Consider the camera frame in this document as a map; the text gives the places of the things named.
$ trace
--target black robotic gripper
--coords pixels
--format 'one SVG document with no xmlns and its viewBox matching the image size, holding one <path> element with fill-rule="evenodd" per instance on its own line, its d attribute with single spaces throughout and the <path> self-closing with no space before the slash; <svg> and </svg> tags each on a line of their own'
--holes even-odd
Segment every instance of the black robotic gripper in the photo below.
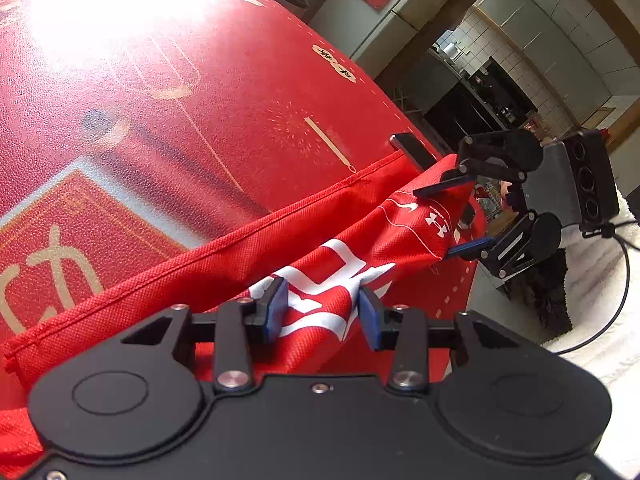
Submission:
<svg viewBox="0 0 640 480">
<path fill-rule="evenodd" d="M 175 305 L 44 375 L 28 410 L 46 453 L 25 479 L 617 479 L 593 451 L 611 413 L 593 376 L 473 311 L 427 320 L 367 288 L 358 318 L 375 376 L 266 375 L 287 283 L 192 314 Z M 215 342 L 212 381 L 190 371 Z M 428 380 L 429 350 L 453 371 Z"/>
</svg>

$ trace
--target black cable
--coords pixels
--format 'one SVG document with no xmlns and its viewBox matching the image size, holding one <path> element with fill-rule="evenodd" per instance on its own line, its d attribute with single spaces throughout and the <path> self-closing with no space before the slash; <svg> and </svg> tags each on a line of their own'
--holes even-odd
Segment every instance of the black cable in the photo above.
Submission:
<svg viewBox="0 0 640 480">
<path fill-rule="evenodd" d="M 622 236 L 616 234 L 615 233 L 615 229 L 617 229 L 619 227 L 626 227 L 628 225 L 637 224 L 637 223 L 638 223 L 638 221 L 636 221 L 636 220 L 628 220 L 626 222 L 622 222 L 622 223 L 617 224 L 617 225 L 613 225 L 613 224 L 609 224 L 608 225 L 608 227 L 610 229 L 609 229 L 609 232 L 607 233 L 606 237 L 607 238 L 613 238 L 615 241 L 617 241 L 620 244 L 620 247 L 622 248 L 622 252 L 625 255 L 625 263 L 626 263 L 625 293 L 622 295 L 622 301 L 620 301 L 620 306 L 616 310 L 616 313 L 613 315 L 613 317 L 609 320 L 609 322 L 602 329 L 600 329 L 597 333 L 595 333 L 593 336 L 588 338 L 586 341 L 583 341 L 580 344 L 572 346 L 571 348 L 567 348 L 567 349 L 561 350 L 559 352 L 554 352 L 556 355 L 563 355 L 563 354 L 568 354 L 569 352 L 575 352 L 576 350 L 579 350 L 580 348 L 583 348 L 583 347 L 587 346 L 589 343 L 594 342 L 597 338 L 599 338 L 602 334 L 604 334 L 609 329 L 609 327 L 616 322 L 616 319 L 620 315 L 620 312 L 622 312 L 622 308 L 625 306 L 626 296 L 629 294 L 629 285 L 630 285 L 630 282 L 631 282 L 631 264 L 629 263 L 629 251 L 628 251 L 627 247 L 631 247 L 632 249 L 634 249 L 636 251 L 640 251 L 640 248 L 636 247 L 635 245 L 633 245 L 628 240 L 625 240 Z"/>
</svg>

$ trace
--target white logo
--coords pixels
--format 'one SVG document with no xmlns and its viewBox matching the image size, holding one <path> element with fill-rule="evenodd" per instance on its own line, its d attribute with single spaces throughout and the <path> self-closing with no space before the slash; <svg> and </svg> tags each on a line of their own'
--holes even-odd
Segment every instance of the white logo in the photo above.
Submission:
<svg viewBox="0 0 640 480">
<path fill-rule="evenodd" d="M 358 317 L 356 300 L 358 299 L 360 286 L 373 282 L 395 266 L 395 263 L 391 262 L 378 267 L 372 266 L 366 270 L 362 270 L 367 267 L 367 263 L 353 254 L 347 244 L 343 241 L 332 239 L 322 244 L 321 247 L 331 249 L 343 262 L 342 266 L 336 269 L 333 274 L 328 276 L 322 282 L 314 282 L 304 272 L 291 266 L 276 270 L 274 275 L 286 278 L 289 282 L 290 288 L 293 286 L 298 291 L 310 296 L 322 294 L 336 286 L 345 288 L 351 297 L 351 315 L 348 320 L 345 320 L 342 316 L 332 314 L 331 312 L 318 312 L 318 309 L 323 307 L 322 303 L 312 300 L 311 298 L 305 298 L 303 300 L 299 294 L 289 288 L 289 307 L 305 315 L 299 320 L 283 326 L 280 331 L 280 337 L 289 335 L 301 328 L 317 326 L 330 330 L 340 341 L 344 341 L 349 333 L 351 324 L 356 317 Z M 267 276 L 258 283 L 250 286 L 249 295 L 252 298 L 260 298 L 261 295 L 264 294 L 264 291 L 267 290 L 267 287 L 271 285 L 273 280 L 273 277 Z M 381 298 L 389 290 L 391 283 L 391 280 L 389 280 L 387 283 L 374 290 L 374 293 Z"/>
<path fill-rule="evenodd" d="M 394 204 L 396 204 L 398 207 L 402 207 L 404 209 L 408 209 L 410 210 L 412 213 L 418 209 L 418 205 L 417 204 L 399 204 L 398 202 L 396 202 L 393 198 L 387 198 L 387 200 L 391 200 L 391 202 L 393 202 Z"/>
<path fill-rule="evenodd" d="M 440 225 L 436 222 L 436 213 L 430 213 L 428 218 L 425 218 L 428 225 L 435 225 L 438 228 L 438 236 L 440 238 L 444 238 L 444 235 L 447 233 L 447 225 Z"/>
</svg>

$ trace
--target black phone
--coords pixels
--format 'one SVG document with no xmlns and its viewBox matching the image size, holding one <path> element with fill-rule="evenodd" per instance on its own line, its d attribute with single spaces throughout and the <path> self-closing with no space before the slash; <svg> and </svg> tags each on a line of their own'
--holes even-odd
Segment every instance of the black phone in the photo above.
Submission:
<svg viewBox="0 0 640 480">
<path fill-rule="evenodd" d="M 393 134 L 389 138 L 389 142 L 394 148 L 408 156 L 420 171 L 426 171 L 436 163 L 434 156 L 415 138 L 414 134 Z"/>
<path fill-rule="evenodd" d="M 393 134 L 389 138 L 389 142 L 394 148 L 408 156 L 419 171 L 426 171 L 436 163 L 434 156 L 415 138 L 414 134 Z M 467 204 L 458 226 L 463 230 L 468 229 L 475 217 L 476 212 L 473 207 L 471 204 Z"/>
</svg>

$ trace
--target gold stick graphic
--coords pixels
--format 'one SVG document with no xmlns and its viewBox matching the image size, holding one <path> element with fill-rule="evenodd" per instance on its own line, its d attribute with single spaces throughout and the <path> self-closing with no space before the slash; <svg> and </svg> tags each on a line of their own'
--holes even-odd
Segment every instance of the gold stick graphic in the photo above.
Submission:
<svg viewBox="0 0 640 480">
<path fill-rule="evenodd" d="M 180 107 L 180 110 L 182 110 L 182 113 L 184 114 L 185 117 L 187 117 L 187 120 L 189 121 L 189 123 L 191 124 L 191 127 L 196 131 L 196 133 L 198 134 L 198 136 L 200 137 L 200 139 L 202 140 L 202 142 L 204 142 L 205 146 L 207 147 L 207 149 L 209 150 L 209 152 L 211 153 L 211 155 L 213 155 L 213 157 L 217 160 L 218 164 L 222 167 L 222 169 L 225 171 L 226 176 L 228 176 L 231 181 L 236 185 L 236 187 L 244 193 L 244 189 L 242 189 L 242 186 L 240 186 L 240 184 L 238 183 L 238 181 L 234 178 L 234 176 L 231 174 L 231 172 L 229 171 L 229 168 L 226 167 L 225 163 L 222 162 L 222 159 L 218 156 L 218 154 L 216 153 L 216 150 L 213 149 L 213 147 L 211 146 L 211 144 L 209 144 L 209 142 L 207 141 L 207 139 L 205 138 L 205 136 L 202 134 L 202 132 L 200 131 L 199 127 L 196 126 L 196 123 L 194 122 L 193 119 L 191 119 L 191 116 L 187 113 L 187 110 L 184 109 L 184 106 L 182 106 L 182 103 L 180 101 L 178 101 L 178 99 L 174 99 L 175 103 Z"/>
<path fill-rule="evenodd" d="M 351 163 L 347 160 L 347 157 L 343 155 L 343 153 L 338 149 L 338 147 L 331 142 L 331 139 L 326 136 L 326 134 L 318 127 L 318 125 L 315 122 L 311 120 L 310 117 L 305 117 L 305 123 L 311 126 L 311 129 L 315 131 L 315 133 L 318 134 L 318 137 L 320 137 L 324 141 L 324 143 L 329 147 L 329 149 L 335 153 L 335 156 L 340 159 L 341 163 L 343 163 L 347 168 L 349 168 L 349 171 L 351 171 L 351 173 L 356 173 L 358 171 L 355 169 L 354 166 L 351 165 Z"/>
</svg>

